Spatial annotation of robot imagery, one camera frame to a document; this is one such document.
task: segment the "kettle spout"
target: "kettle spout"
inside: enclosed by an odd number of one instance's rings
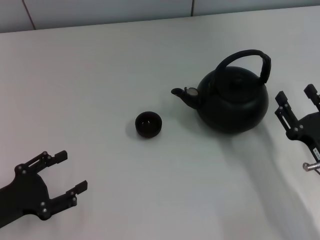
[[[200,108],[200,96],[196,88],[185,87],[184,90],[181,88],[174,88],[171,90],[171,93],[181,98],[181,100],[184,101],[184,103],[187,104],[189,107],[193,109]]]

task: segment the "black kettle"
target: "black kettle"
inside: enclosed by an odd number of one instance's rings
[[[228,66],[252,55],[262,58],[260,77],[242,67]],[[175,88],[171,93],[196,109],[210,127],[225,133],[241,133],[254,128],[267,112],[269,99],[265,83],[270,71],[269,56],[259,50],[244,50],[223,60],[204,77],[198,88]]]

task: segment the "white table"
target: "white table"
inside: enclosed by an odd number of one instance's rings
[[[302,169],[314,159],[274,114],[281,90],[298,118],[316,111],[303,89],[320,90],[319,25],[305,7],[0,34],[0,186],[44,150],[69,155],[40,173],[51,198],[88,181],[76,207],[0,239],[320,239],[320,176]],[[269,110],[228,138],[170,91],[246,49],[272,59]],[[163,122],[150,140],[134,127],[144,111]]]

